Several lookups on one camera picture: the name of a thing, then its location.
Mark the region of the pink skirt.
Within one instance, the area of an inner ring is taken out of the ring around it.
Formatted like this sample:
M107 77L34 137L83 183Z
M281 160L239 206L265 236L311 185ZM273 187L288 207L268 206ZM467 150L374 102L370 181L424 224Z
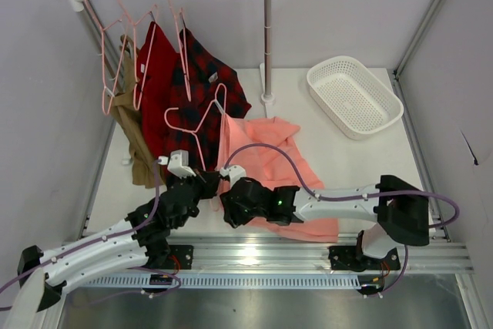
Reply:
M228 159L231 165L242 166L246 175L258 180L263 186L273 189L278 186L300 186L289 161L280 153L265 147L249 148L236 155L233 152L252 143L263 143L283 150L293 160L304 182L311 189L323 189L324 183L302 157L294 140L300 127L278 117L272 119L235 119L227 116L220 132L220 144L216 168L222 168ZM262 217L251 220L248 227L269 230L282 237L307 242L332 243L339 234L338 221L321 219L306 223L278 226Z

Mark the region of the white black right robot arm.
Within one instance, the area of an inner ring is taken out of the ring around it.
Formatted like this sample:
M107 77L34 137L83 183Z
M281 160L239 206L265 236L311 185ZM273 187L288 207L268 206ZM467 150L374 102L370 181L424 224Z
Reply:
M360 232L357 255L381 260L398 246L429 243L428 198L418 188L392 175L354 190L272 190L244 177L221 194L224 220L231 227L261 218L280 227L325 219L364 220L373 225Z

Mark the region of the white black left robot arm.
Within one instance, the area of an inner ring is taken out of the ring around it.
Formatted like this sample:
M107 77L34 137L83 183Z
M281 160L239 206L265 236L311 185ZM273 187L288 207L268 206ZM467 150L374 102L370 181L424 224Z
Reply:
M163 268L170 254L167 237L198 216L199 202L215 197L219 184L219 172L197 170L174 179L163 193L106 230L54 250L27 247L18 263L19 283L24 285L32 272L42 271L42 289L28 298L37 311L43 311L63 294L105 274L135 267Z

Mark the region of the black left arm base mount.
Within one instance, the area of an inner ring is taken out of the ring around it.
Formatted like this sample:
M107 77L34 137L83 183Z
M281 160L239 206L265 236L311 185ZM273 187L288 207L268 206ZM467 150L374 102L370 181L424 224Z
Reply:
M163 235L139 242L145 250L145 261L139 267L153 270L190 270L193 263L194 246L171 244Z

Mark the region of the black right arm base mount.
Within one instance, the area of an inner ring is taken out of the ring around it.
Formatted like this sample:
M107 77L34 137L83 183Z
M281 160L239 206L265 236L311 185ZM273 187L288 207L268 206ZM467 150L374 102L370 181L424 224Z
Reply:
M384 257L369 257L363 254L364 231L357 235L355 245L336 245L328 247L328 260L332 270L362 273L367 270L398 271L401 262L394 247L387 251Z

